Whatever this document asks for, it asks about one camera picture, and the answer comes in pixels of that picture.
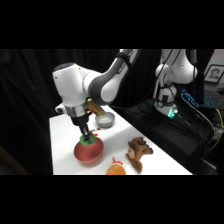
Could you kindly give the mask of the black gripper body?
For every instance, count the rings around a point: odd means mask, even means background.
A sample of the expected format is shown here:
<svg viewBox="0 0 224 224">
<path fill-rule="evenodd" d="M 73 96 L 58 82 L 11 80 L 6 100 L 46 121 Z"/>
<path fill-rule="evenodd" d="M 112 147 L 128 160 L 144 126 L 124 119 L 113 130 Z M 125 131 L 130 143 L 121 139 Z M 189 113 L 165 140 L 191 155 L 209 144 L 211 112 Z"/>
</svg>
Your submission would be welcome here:
<svg viewBox="0 0 224 224">
<path fill-rule="evenodd" d="M 78 126 L 81 130 L 88 129 L 88 122 L 89 122 L 90 113 L 86 113 L 80 117 L 72 117 L 72 123 Z"/>
</svg>

